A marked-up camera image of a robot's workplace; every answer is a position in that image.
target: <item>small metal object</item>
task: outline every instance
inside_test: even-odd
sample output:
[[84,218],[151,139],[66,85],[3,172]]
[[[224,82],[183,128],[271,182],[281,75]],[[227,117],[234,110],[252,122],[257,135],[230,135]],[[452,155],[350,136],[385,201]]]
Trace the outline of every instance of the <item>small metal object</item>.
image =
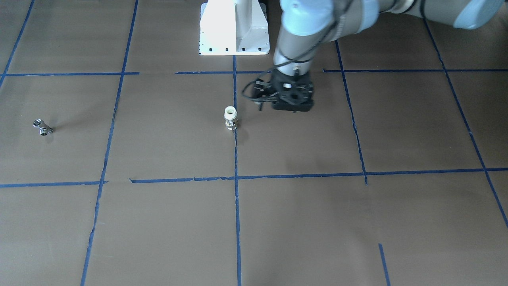
[[233,132],[238,127],[237,116],[238,114],[235,107],[228,106],[226,109],[224,109],[224,123],[226,124],[226,127]]
[[46,136],[50,133],[53,133],[53,128],[47,126],[42,119],[35,119],[34,127],[39,129],[39,134],[42,136]]

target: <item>light blue joint cover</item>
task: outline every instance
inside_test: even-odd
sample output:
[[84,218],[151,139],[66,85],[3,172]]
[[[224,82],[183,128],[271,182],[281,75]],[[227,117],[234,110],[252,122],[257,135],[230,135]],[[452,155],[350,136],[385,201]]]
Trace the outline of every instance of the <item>light blue joint cover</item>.
[[372,27],[379,16],[378,0],[362,0],[362,24],[356,33]]
[[296,36],[310,36],[330,24],[332,0],[280,0],[282,25]]
[[503,5],[504,0],[471,0],[460,12],[453,27],[476,29],[487,23]]

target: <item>white bracket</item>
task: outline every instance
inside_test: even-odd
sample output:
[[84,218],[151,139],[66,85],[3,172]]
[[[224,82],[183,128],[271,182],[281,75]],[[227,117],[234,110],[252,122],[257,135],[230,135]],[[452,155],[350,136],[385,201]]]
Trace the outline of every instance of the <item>white bracket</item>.
[[257,0],[208,0],[201,5],[200,55],[268,54],[266,7]]

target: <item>cable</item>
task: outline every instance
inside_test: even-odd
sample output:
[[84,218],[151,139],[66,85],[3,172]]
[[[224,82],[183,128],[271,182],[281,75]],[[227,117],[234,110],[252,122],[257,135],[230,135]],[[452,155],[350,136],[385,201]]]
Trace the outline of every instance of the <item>cable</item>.
[[283,67],[285,65],[288,65],[288,64],[291,64],[291,63],[294,63],[296,61],[298,61],[299,59],[307,56],[308,54],[310,54],[312,51],[314,51],[319,45],[321,45],[325,39],[330,35],[330,32],[337,26],[340,26],[340,24],[343,25],[343,23],[341,23],[341,21],[344,19],[344,15],[349,11],[350,7],[351,7],[351,4],[353,3],[354,0],[350,0],[347,5],[344,7],[344,10],[343,12],[341,13],[341,16],[339,17],[339,19],[337,20],[337,18],[335,17],[333,23],[328,27],[328,30],[326,31],[326,33],[310,48],[308,49],[307,51],[303,52],[302,54],[300,54],[299,56],[293,58],[292,60],[289,60],[287,62],[284,62],[284,63],[281,63],[281,64],[278,64],[278,65],[273,65],[271,68],[267,69],[266,71],[260,73],[257,78],[251,82],[249,82],[243,89],[242,89],[242,92],[241,92],[241,95],[247,99],[249,99],[250,101],[254,101],[254,102],[268,102],[268,101],[274,101],[274,95],[271,95],[270,97],[259,97],[259,98],[253,98],[253,97],[250,97],[250,96],[247,96],[245,95],[245,91],[247,90],[247,88],[249,86],[251,86],[253,83],[255,83],[256,81],[258,81],[259,79],[261,79],[261,77],[263,77],[265,74],[277,69],[277,68],[280,68],[280,67]]

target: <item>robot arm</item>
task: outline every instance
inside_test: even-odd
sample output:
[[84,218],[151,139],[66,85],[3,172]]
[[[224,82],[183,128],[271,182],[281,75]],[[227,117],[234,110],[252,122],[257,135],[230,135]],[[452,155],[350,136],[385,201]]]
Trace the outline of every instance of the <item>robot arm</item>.
[[314,102],[309,69],[316,48],[374,25],[379,13],[391,12],[474,29],[488,22],[504,0],[280,0],[280,27],[269,82],[252,81],[250,97],[261,106],[309,111]]

